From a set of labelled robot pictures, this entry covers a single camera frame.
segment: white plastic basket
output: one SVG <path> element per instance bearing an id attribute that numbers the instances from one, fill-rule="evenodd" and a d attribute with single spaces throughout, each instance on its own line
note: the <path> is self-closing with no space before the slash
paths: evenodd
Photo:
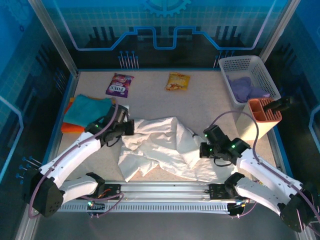
<path id="1" fill-rule="evenodd" d="M 228 93 L 232 99 L 232 105 L 235 108 L 244 108 L 246 103 L 238 102 L 230 87 L 227 79 L 229 76 L 230 81 L 242 77 L 249 77 L 251 84 L 255 87 L 261 88 L 270 93 L 270 97 L 274 100 L 281 98 L 280 93 L 272 80 L 266 66 L 258 56 L 231 56 L 219 60 L 221 73 L 223 75 Z"/>

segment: knife block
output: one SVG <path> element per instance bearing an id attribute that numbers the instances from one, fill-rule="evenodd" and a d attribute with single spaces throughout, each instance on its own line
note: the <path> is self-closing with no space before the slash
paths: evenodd
<path id="1" fill-rule="evenodd" d="M 274 100 L 270 97 L 252 98 L 248 100 L 243 109 L 243 112 L 254 118 L 259 127 L 258 139 L 282 120 L 282 115 L 279 111 L 273 114 L 271 109 L 267 110 L 267 112 L 263 109 L 263 106 L 266 106 L 273 101 Z M 256 138 L 256 125 L 248 116 L 241 114 L 235 123 L 235 127 L 242 140 L 248 141 Z"/>

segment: white cloth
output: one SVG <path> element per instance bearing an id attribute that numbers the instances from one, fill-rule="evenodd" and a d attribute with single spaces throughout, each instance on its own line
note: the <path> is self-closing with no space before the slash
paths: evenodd
<path id="1" fill-rule="evenodd" d="M 234 165 L 218 167 L 212 159 L 200 158 L 204 140 L 176 117 L 135 119 L 134 135 L 122 136 L 122 142 L 118 166 L 127 182 L 137 171 L 145 176 L 157 165 L 174 175 L 211 183 L 223 183 L 236 171 Z"/>

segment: beige table surface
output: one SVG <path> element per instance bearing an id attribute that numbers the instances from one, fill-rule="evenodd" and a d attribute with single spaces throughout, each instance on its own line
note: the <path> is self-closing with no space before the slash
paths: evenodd
<path id="1" fill-rule="evenodd" d="M 221 113 L 232 110 L 222 74 L 214 71 L 180 71 L 190 75 L 187 91 L 165 91 L 169 71 L 125 71 L 119 72 L 134 76 L 129 88 L 128 98 L 117 97 L 119 104 L 129 105 L 131 118 L 159 119 L 177 117 L 186 127 L 203 136 L 203 130 Z M 83 94 L 96 98 L 108 98 L 106 89 L 114 72 L 81 72 L 75 96 Z M 238 114 L 229 114 L 218 120 L 217 124 L 230 139 L 238 137 L 235 126 Z M 79 134 L 68 133 L 62 136 L 59 153 L 69 147 Z M 81 177 L 94 172 L 105 180 L 122 181 L 122 173 L 118 167 L 121 141 L 112 148 L 103 147 L 89 156 L 68 179 Z M 257 153 L 266 161 L 275 165 L 267 135 L 257 143 Z M 139 172 L 131 181 L 190 181 L 175 176 L 156 167 L 146 176 Z"/>

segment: crumpled fabric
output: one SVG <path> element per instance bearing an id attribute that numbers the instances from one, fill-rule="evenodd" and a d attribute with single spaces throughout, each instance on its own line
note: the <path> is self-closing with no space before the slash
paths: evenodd
<path id="1" fill-rule="evenodd" d="M 232 89 L 233 95 L 239 103 L 246 103 L 249 99 L 254 98 L 270 97 L 270 93 L 259 87 L 252 86 L 251 79 L 248 76 L 244 76 L 233 81 L 229 79 L 229 76 L 226 77 Z"/>
<path id="2" fill-rule="evenodd" d="M 145 176 L 158 165 L 176 176 L 210 183 L 224 183 L 237 170 L 234 165 L 218 167 L 212 159 L 200 158 L 204 140 L 176 117 L 135 119 L 134 135 L 122 136 L 122 142 L 118 166 L 127 182 L 138 171 Z"/>

